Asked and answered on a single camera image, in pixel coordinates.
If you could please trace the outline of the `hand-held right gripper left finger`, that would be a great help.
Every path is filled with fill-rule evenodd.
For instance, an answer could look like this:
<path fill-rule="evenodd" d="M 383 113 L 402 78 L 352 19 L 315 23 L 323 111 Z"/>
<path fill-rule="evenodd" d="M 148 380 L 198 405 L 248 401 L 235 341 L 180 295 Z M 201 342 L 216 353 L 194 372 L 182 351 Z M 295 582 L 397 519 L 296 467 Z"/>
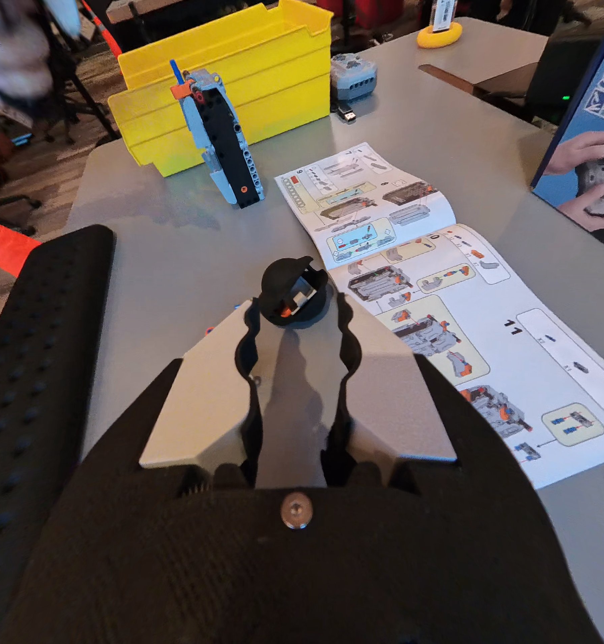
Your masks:
<path fill-rule="evenodd" d="M 239 466 L 254 487 L 263 420 L 251 372 L 258 362 L 258 300 L 246 300 L 182 358 L 140 456 L 145 469 Z"/>

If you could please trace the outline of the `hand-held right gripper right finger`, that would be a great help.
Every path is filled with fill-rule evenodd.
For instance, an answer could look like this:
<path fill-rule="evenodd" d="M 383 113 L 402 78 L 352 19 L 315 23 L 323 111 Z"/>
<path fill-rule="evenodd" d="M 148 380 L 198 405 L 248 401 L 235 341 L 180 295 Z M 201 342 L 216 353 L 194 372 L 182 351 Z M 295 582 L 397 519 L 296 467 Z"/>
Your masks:
<path fill-rule="evenodd" d="M 327 485 L 344 486 L 359 463 L 374 463 L 384 484 L 405 463 L 455 463 L 412 350 L 351 296 L 338 293 L 337 309 L 346 374 L 321 452 Z"/>

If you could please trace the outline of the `black pouch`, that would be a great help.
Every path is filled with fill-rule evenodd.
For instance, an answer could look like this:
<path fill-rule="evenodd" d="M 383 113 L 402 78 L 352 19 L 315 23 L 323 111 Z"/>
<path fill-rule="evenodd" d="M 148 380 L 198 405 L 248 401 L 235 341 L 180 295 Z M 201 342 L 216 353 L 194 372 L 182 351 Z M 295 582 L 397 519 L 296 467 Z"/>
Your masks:
<path fill-rule="evenodd" d="M 305 278 L 317 293 L 298 314 L 282 318 L 279 315 L 282 298 L 299 277 Z M 258 297 L 260 313 L 269 323 L 280 328 L 306 328 L 314 324 L 328 302 L 328 278 L 327 271 L 312 267 L 310 256 L 282 258 L 273 262 L 266 268 L 261 280 L 261 293 Z"/>

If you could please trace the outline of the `grey battery box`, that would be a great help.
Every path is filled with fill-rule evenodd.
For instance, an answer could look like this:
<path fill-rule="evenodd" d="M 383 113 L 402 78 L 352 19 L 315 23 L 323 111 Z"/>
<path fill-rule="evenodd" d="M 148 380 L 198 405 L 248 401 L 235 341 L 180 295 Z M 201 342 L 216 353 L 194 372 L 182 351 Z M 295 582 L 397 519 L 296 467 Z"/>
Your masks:
<path fill-rule="evenodd" d="M 334 55 L 330 63 L 331 97 L 346 102 L 365 97 L 375 90 L 377 76 L 377 64 L 358 53 Z"/>

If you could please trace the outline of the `grey desk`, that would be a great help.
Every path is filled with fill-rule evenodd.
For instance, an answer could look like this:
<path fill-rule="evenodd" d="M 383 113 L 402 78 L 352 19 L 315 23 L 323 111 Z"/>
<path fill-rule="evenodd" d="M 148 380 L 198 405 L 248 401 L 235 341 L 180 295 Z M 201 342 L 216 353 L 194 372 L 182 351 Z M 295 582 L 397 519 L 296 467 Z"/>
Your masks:
<path fill-rule="evenodd" d="M 226 204 L 205 167 L 164 179 L 123 142 L 93 151 L 67 230 L 111 228 L 116 250 L 82 450 L 172 359 L 261 290 L 264 270 L 317 249 L 274 178 L 368 142 L 433 182 L 536 297 L 604 359 L 604 247 L 532 195 L 550 137 L 426 72 L 470 86 L 533 64 L 545 37 L 473 19 L 461 41 L 422 52 L 404 36 L 366 52 L 378 64 L 356 123 L 332 115 L 253 147 L 266 198 Z M 604 639 L 604 463 L 539 489 L 574 583 Z"/>

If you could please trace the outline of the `open instruction booklet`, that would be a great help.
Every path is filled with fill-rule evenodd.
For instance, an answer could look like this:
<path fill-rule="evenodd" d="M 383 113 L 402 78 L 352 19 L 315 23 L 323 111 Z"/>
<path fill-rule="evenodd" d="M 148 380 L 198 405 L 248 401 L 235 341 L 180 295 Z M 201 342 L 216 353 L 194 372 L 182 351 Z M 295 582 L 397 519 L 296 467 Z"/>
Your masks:
<path fill-rule="evenodd" d="M 367 142 L 275 182 L 338 290 L 462 393 L 535 489 L 604 463 L 604 360 L 431 182 Z"/>

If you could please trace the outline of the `orange cloth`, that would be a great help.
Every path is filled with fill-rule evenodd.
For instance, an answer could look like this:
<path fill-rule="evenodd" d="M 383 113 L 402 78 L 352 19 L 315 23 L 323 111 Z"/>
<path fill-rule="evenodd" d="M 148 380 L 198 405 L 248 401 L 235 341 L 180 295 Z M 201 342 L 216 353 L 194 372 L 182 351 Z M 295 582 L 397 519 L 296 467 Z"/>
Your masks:
<path fill-rule="evenodd" d="M 18 278 L 28 256 L 40 241 L 0 225 L 0 270 Z"/>

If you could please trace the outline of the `grey and black brick model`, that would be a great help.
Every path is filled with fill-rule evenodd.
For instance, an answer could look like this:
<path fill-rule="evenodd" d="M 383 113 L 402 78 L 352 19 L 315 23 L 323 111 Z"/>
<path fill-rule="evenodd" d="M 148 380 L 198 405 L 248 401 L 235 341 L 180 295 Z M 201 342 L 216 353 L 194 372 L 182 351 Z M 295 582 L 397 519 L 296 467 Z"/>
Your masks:
<path fill-rule="evenodd" d="M 206 69 L 180 70 L 173 59 L 170 66 L 177 82 L 170 90 L 217 189 L 241 209 L 264 200 L 263 185 L 222 78 Z"/>

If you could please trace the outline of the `yellow plastic bin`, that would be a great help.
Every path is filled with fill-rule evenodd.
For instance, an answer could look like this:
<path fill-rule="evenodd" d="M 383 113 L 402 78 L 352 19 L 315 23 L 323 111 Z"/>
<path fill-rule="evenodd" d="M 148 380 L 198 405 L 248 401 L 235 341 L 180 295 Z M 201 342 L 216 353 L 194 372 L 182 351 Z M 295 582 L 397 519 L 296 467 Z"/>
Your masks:
<path fill-rule="evenodd" d="M 248 144 L 328 116 L 332 17 L 304 1 L 257 4 L 121 54 L 127 89 L 108 105 L 131 157 L 164 177 L 203 163 L 170 60 L 219 76 Z"/>

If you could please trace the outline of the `robot kit box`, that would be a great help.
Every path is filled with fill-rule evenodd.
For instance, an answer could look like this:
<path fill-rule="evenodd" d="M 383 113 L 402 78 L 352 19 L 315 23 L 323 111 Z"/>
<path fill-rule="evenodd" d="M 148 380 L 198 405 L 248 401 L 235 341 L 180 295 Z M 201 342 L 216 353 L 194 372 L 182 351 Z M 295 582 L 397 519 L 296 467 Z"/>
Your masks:
<path fill-rule="evenodd" d="M 604 37 L 531 190 L 604 245 Z"/>

